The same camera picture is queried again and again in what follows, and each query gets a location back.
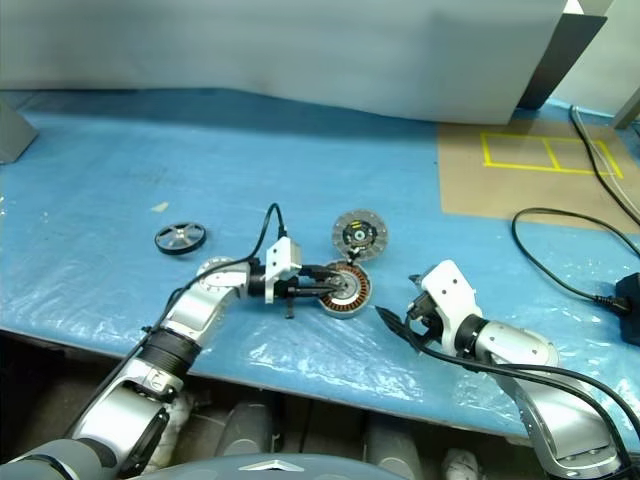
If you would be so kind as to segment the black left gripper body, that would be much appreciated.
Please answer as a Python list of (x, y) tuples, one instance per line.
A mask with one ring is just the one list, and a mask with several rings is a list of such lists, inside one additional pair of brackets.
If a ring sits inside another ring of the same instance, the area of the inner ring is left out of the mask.
[(305, 295), (306, 290), (300, 284), (298, 276), (293, 276), (287, 280), (278, 280), (274, 285), (274, 297), (284, 302), (284, 318), (287, 320), (295, 318), (294, 302), (297, 298), (302, 298)]

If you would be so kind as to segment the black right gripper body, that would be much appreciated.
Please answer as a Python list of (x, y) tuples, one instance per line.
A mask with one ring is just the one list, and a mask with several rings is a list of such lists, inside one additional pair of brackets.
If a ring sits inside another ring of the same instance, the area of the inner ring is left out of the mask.
[(436, 303), (426, 292), (419, 294), (408, 306), (405, 333), (414, 350), (422, 350), (432, 342), (440, 343), (443, 323)]

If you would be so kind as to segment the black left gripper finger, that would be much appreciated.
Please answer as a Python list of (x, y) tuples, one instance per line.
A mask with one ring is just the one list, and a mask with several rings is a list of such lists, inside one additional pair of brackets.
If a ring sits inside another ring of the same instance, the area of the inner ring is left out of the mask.
[(342, 288), (336, 285), (330, 284), (318, 284), (318, 285), (302, 285), (294, 288), (295, 297), (324, 297), (327, 295), (340, 293)]
[(344, 285), (340, 271), (329, 267), (303, 267), (302, 276), (305, 278), (303, 285), (308, 287)]

